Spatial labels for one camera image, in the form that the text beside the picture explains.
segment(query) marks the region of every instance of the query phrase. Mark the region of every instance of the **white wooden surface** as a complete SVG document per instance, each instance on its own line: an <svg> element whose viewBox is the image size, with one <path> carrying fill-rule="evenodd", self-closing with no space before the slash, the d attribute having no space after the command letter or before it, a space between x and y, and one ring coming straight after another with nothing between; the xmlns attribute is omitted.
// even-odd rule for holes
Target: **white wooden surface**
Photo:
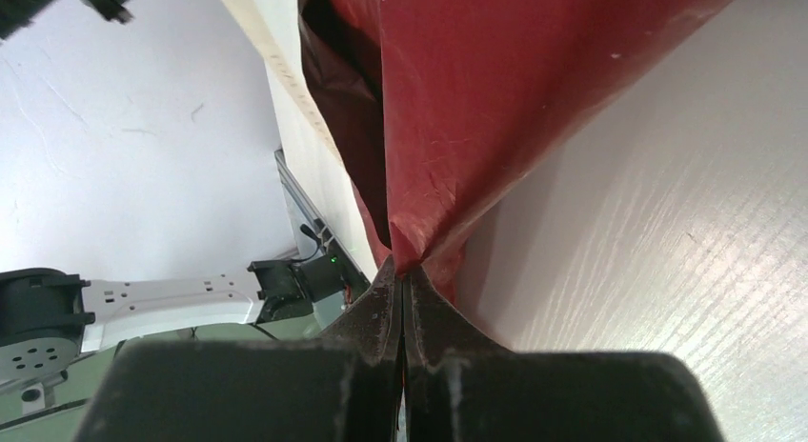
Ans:
<svg viewBox="0 0 808 442"><path fill-rule="evenodd" d="M808 0L737 0L486 218L459 306L518 350L672 352L730 441L808 440Z"/></svg>

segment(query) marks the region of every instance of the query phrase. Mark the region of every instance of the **white wall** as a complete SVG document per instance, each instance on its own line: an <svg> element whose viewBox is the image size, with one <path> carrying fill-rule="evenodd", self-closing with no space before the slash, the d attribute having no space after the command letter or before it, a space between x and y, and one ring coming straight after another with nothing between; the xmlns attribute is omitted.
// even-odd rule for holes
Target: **white wall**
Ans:
<svg viewBox="0 0 808 442"><path fill-rule="evenodd" d="M0 47L0 271L219 273L294 247L266 72L218 0L59 0Z"/></svg>
<svg viewBox="0 0 808 442"><path fill-rule="evenodd" d="M808 0L737 0L486 218L459 306L519 350L672 352L730 441L808 440Z"/></svg>

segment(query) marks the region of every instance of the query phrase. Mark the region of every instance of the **black cable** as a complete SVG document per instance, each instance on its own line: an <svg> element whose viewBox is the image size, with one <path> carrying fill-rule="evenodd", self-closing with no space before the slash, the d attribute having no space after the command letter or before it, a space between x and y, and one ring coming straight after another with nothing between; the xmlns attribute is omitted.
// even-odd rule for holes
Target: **black cable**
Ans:
<svg viewBox="0 0 808 442"><path fill-rule="evenodd" d="M304 234L306 234L307 237L309 237L310 239L312 239L314 241L314 244L316 245L316 248L314 248L314 252L309 257L290 259L289 260L290 263L305 263L306 261L309 261L310 259L314 258L317 255L317 253L320 252L320 250L323 248L322 240L320 240L320 238L317 236L317 233L314 232L309 225L307 225L305 223L300 225L300 231L303 232Z"/></svg>
<svg viewBox="0 0 808 442"><path fill-rule="evenodd" d="M15 420L7 421L6 423L0 424L0 432L5 430L10 430L16 428L18 426L25 425L30 423L31 421L38 420L40 418L45 418L46 416L51 416L55 413L71 411L73 409L78 409L79 407L84 406L87 404L89 399L76 399L75 401L67 402L65 404L61 404L59 406L51 407L50 409L44 409L43 411L29 413L23 417L17 418Z"/></svg>
<svg viewBox="0 0 808 442"><path fill-rule="evenodd" d="M265 330L265 329L261 328L261 327L260 327L260 326L258 326L258 325L250 325L250 326L252 326L253 328L256 328L256 329L257 329L257 330L259 330L259 331L261 331L261 333L263 333L263 334L264 334L264 335L266 335L267 337L271 338L272 340L280 340L280 339L278 339L277 337L275 337L274 335L272 335L272 333L271 333L271 332L269 332L269 331L267 331L267 330Z"/></svg>
<svg viewBox="0 0 808 442"><path fill-rule="evenodd" d="M90 359L90 358L94 357L96 354L97 354L96 352L80 354L80 355L76 356L75 359L73 359L71 361L70 365L72 366L72 365L74 365L76 363L80 363L80 362L84 361L85 359Z"/></svg>
<svg viewBox="0 0 808 442"><path fill-rule="evenodd" d="M124 348L124 344L126 344L126 340L122 340L122 341L118 342L118 346L115 347L115 353L112 354L113 358L118 356L118 353L120 353L121 349Z"/></svg>

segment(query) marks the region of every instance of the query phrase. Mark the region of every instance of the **red plastic sheet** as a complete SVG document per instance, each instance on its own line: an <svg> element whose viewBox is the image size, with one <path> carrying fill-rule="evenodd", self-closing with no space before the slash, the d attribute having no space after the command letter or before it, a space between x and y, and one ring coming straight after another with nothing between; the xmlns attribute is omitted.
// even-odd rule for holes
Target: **red plastic sheet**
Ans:
<svg viewBox="0 0 808 442"><path fill-rule="evenodd" d="M730 1L328 0L320 33L383 110L383 131L337 142L382 141L385 193L347 168L377 256L424 263L452 298L481 215Z"/></svg>

